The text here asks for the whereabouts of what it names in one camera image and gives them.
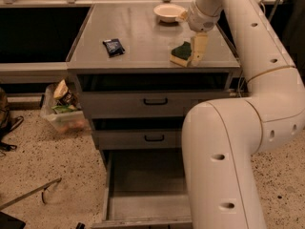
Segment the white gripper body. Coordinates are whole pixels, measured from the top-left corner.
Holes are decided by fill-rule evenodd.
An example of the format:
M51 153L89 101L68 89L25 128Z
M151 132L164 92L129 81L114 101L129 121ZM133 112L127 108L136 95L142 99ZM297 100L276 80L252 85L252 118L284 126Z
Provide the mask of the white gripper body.
M195 1L192 1L187 10L187 22L189 28L196 32L207 32L214 28L215 24L218 22L220 14L216 16L210 16L204 14L199 7L196 5Z

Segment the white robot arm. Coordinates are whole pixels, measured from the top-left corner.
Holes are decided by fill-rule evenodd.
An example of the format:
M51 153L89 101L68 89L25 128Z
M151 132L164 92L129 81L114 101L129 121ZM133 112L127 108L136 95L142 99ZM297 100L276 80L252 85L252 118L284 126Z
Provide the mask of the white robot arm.
M182 128L193 229L266 229L251 156L304 127L305 89L294 61L255 0L193 0L188 24L227 18L249 94L194 106Z

